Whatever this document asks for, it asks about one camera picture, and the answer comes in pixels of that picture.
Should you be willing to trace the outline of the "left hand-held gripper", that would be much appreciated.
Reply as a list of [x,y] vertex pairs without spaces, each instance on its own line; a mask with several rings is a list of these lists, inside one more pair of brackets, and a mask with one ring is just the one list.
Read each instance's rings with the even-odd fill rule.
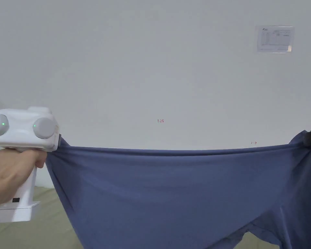
[[[53,152],[60,142],[59,125],[49,108],[0,110],[0,147]],[[33,169],[14,197],[0,205],[0,223],[30,221],[35,216],[39,208],[33,200],[36,176],[37,169]]]

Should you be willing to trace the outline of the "person's left hand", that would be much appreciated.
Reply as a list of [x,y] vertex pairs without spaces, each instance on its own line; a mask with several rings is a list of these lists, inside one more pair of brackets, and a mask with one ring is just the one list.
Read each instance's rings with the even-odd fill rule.
[[44,167],[46,158],[47,153],[41,150],[0,150],[0,205],[13,198],[34,168]]

